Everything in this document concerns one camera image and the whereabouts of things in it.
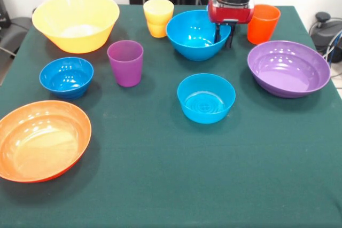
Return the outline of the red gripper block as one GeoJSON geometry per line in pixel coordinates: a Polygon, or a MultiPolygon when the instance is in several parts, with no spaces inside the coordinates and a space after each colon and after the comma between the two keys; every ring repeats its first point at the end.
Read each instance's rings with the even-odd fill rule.
{"type": "MultiPolygon", "coordinates": [[[[214,43],[216,44],[221,40],[221,24],[229,22],[246,24],[251,21],[254,13],[254,3],[250,1],[246,5],[236,6],[223,4],[217,0],[209,0],[207,10],[210,21],[216,23],[214,36],[214,43]]],[[[227,49],[230,49],[232,46],[232,40],[236,30],[236,24],[229,24],[229,26],[231,31],[225,44],[227,49]]]]}

